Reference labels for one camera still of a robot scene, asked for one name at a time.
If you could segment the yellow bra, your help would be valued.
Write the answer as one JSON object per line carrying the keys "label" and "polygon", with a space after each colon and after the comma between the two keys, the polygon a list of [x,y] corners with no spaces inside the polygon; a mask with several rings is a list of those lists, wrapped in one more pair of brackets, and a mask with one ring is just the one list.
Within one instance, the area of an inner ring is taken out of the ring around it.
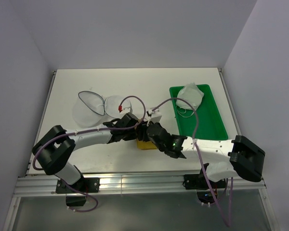
{"label": "yellow bra", "polygon": [[137,148],[140,150],[156,150],[157,147],[151,141],[136,140]]}

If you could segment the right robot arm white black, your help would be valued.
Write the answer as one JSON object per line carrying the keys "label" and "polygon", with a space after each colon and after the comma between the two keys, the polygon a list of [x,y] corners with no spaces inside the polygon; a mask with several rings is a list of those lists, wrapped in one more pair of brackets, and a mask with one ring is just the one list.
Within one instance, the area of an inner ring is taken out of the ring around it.
{"label": "right robot arm white black", "polygon": [[160,123],[143,122],[136,128],[137,139],[150,141],[171,158],[186,159],[196,155],[204,168],[199,175],[201,186],[208,188],[214,182],[239,176],[244,180],[259,182],[265,152],[245,136],[233,140],[211,141],[168,133]]}

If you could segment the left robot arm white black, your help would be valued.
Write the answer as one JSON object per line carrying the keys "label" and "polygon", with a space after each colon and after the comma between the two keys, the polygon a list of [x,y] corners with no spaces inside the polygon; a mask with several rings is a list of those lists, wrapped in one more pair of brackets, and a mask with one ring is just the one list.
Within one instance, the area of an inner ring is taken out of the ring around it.
{"label": "left robot arm white black", "polygon": [[68,132],[62,126],[52,127],[32,148],[32,166],[46,175],[60,178],[71,191],[86,190],[83,174],[75,165],[68,162],[72,153],[78,149],[96,144],[109,144],[121,140],[136,139],[138,118],[126,113],[122,118],[105,122],[89,130]]}

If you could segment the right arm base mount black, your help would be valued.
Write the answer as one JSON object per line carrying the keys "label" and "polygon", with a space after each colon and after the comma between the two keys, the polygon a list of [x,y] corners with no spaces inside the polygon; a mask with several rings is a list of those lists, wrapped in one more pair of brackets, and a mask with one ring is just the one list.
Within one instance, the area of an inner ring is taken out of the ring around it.
{"label": "right arm base mount black", "polygon": [[[224,189],[221,197],[225,195],[228,186],[228,180],[222,179],[218,182],[213,182],[210,180],[209,183],[217,199],[219,197],[218,189]],[[185,174],[182,185],[186,190],[200,190],[200,192],[197,192],[197,197],[201,203],[205,205],[211,205],[215,203],[203,174]]]}

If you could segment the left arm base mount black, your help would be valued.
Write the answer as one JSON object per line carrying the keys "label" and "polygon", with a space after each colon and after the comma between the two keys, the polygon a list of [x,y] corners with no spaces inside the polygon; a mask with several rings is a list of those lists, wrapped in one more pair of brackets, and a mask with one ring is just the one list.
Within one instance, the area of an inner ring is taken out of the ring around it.
{"label": "left arm base mount black", "polygon": [[[80,191],[82,193],[98,193],[100,186],[99,178],[82,178],[79,182],[76,182],[69,187]],[[86,195],[81,194],[81,196],[69,196],[69,194],[76,193],[76,191],[71,190],[67,187],[66,183],[63,180],[58,180],[55,193],[56,194],[66,194],[66,205],[69,207],[82,207],[86,202],[89,201]]]}

